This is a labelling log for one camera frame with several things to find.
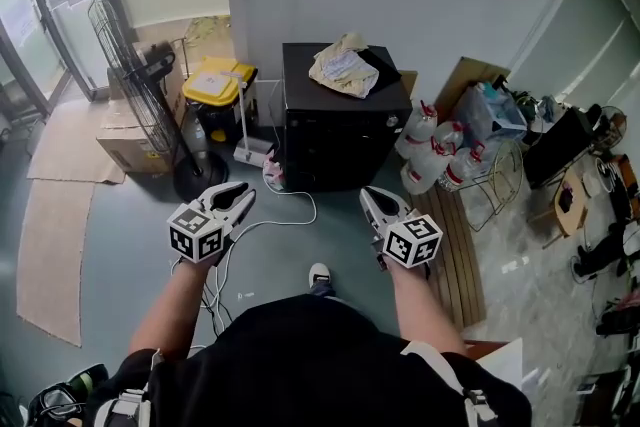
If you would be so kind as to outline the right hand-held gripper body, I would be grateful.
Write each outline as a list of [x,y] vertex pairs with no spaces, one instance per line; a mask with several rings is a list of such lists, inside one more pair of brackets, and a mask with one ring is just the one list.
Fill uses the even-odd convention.
[[373,247],[381,264],[388,258],[406,269],[428,264],[436,256],[443,231],[428,215],[413,209],[403,219],[386,217],[370,222]]

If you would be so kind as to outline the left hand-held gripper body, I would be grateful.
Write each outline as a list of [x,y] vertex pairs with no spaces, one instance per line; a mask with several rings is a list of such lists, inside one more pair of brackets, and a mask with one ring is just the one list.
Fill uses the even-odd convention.
[[191,263],[217,264],[232,243],[233,206],[222,194],[181,204],[168,218],[170,247]]

